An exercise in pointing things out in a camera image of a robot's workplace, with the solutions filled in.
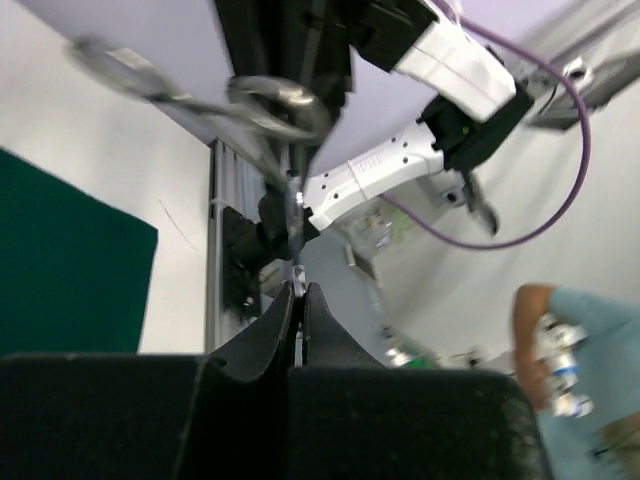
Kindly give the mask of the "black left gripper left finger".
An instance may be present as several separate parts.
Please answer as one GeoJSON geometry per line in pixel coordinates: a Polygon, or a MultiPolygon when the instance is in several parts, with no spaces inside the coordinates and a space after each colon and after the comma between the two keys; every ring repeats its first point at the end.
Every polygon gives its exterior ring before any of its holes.
{"type": "Polygon", "coordinates": [[[1,362],[5,479],[281,479],[293,288],[208,355],[1,362]]]}

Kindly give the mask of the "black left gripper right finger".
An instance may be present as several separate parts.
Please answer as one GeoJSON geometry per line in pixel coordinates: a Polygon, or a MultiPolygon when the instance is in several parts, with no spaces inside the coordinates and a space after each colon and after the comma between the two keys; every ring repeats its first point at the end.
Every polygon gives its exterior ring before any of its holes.
{"type": "Polygon", "coordinates": [[[516,382],[487,370],[385,368],[346,351],[320,287],[292,301],[303,364],[290,371],[293,479],[550,479],[516,382]]]}

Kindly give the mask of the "dark green surgical cloth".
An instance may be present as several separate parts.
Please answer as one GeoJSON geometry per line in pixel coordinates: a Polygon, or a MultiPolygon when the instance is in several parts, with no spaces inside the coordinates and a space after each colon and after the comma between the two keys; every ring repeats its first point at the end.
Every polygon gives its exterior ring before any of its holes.
{"type": "Polygon", "coordinates": [[[1,153],[1,352],[137,351],[157,230],[1,153]]]}

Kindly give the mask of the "steel surgical scissors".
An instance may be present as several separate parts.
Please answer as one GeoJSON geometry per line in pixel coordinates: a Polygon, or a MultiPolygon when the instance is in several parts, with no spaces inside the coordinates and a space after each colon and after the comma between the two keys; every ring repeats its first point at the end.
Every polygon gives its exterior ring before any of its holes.
{"type": "Polygon", "coordinates": [[[202,102],[177,90],[146,58],[128,47],[118,47],[99,36],[80,35],[66,47],[71,59],[112,90],[153,105],[171,106],[215,126],[216,117],[227,118],[252,133],[260,152],[249,153],[230,133],[217,128],[217,136],[236,148],[244,159],[284,192],[291,275],[295,296],[306,293],[306,272],[300,259],[303,246],[302,162],[284,174],[268,141],[287,146],[317,146],[325,140],[331,119],[321,100],[308,88],[274,76],[235,76],[228,79],[229,103],[202,102]]]}

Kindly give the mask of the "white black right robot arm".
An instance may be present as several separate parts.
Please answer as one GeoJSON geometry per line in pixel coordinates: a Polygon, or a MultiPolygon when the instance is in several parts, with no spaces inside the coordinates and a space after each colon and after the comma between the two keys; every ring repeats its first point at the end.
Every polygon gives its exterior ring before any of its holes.
{"type": "Polygon", "coordinates": [[[217,1],[214,11],[233,71],[229,113],[251,131],[266,184],[258,222],[224,235],[236,264],[293,261],[380,195],[427,178],[497,232],[474,172],[533,101],[437,3],[217,1]],[[434,96],[402,120],[378,107],[349,120],[355,58],[434,96]]]}

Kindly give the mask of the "person in blue shirt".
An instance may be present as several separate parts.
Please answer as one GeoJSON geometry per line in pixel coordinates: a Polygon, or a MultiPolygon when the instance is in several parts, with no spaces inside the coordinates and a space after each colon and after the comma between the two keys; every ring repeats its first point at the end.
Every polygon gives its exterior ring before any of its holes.
{"type": "Polygon", "coordinates": [[[636,479],[639,476],[639,307],[588,291],[528,283],[512,304],[516,378],[537,414],[556,479],[636,479]],[[548,401],[547,367],[536,358],[539,321],[552,316],[581,327],[573,351],[576,391],[593,410],[581,418],[556,416],[548,401]]]}

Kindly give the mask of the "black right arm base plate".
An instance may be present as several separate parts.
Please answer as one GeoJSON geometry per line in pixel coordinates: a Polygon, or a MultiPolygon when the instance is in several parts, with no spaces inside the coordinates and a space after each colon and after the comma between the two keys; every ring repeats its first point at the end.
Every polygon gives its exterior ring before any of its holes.
{"type": "Polygon", "coordinates": [[[254,222],[230,206],[222,210],[223,304],[242,319],[262,314],[262,270],[292,259],[284,197],[265,194],[258,216],[254,222]]]}

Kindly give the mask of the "aluminium front frame rail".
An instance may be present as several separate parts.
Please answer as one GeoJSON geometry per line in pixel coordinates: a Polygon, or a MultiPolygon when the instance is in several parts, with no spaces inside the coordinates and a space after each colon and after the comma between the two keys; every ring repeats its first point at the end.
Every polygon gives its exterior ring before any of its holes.
{"type": "Polygon", "coordinates": [[[209,210],[207,224],[204,351],[211,353],[233,338],[264,310],[260,292],[236,303],[225,299],[232,280],[226,266],[223,213],[227,207],[257,222],[258,201],[264,194],[263,180],[235,150],[220,139],[210,144],[209,210]]]}

